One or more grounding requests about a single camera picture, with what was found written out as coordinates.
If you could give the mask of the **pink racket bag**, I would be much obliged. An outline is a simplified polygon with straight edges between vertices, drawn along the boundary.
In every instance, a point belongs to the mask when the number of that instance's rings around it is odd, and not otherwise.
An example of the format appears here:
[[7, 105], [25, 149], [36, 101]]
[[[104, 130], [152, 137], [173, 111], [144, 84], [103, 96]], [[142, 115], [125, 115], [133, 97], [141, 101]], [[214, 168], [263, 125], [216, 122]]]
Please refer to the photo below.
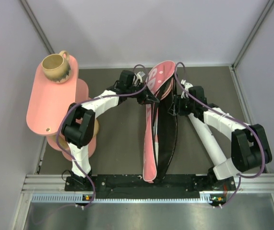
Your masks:
[[146, 106], [143, 180], [147, 183], [163, 180], [177, 144], [178, 119], [169, 113], [177, 94], [174, 70], [174, 61], [163, 61], [151, 69], [147, 81], [150, 92], [159, 100]]

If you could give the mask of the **white shuttlecock tube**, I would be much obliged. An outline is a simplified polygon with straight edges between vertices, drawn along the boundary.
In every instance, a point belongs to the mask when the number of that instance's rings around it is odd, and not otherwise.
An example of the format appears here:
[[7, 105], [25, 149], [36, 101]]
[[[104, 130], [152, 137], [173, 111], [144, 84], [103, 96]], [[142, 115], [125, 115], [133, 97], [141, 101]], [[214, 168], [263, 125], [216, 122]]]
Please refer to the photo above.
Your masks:
[[195, 128], [214, 166], [217, 166], [226, 161], [226, 157], [208, 125], [194, 117], [193, 114], [188, 115], [188, 118]]

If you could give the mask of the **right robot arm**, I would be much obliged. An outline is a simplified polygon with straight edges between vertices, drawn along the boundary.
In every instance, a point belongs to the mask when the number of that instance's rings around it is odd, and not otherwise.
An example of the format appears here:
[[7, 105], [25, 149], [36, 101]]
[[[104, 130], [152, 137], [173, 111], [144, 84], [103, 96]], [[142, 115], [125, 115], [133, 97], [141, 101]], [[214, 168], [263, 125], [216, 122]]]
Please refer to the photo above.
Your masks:
[[[215, 104], [207, 103], [201, 86], [183, 81], [184, 91], [173, 98], [172, 115], [186, 116], [203, 143], [213, 167], [208, 170], [207, 184], [217, 190], [225, 179], [272, 161], [272, 153], [264, 127], [236, 121]], [[231, 141], [231, 157], [227, 158], [213, 136], [213, 127]]]

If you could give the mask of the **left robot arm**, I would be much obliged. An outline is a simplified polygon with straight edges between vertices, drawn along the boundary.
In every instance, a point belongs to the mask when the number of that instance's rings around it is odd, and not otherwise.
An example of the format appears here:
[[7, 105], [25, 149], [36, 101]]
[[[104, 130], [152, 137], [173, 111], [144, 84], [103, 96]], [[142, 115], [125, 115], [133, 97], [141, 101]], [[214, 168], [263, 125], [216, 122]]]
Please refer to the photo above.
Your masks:
[[120, 105], [128, 98], [135, 98], [141, 105], [158, 103], [156, 98], [142, 80], [144, 73], [135, 74], [123, 70], [111, 87], [99, 96], [84, 103], [71, 104], [64, 119], [61, 133], [65, 137], [73, 161], [72, 174], [76, 176], [75, 184], [82, 190], [91, 187], [92, 178], [89, 176], [89, 143], [95, 132], [95, 121], [107, 110]]

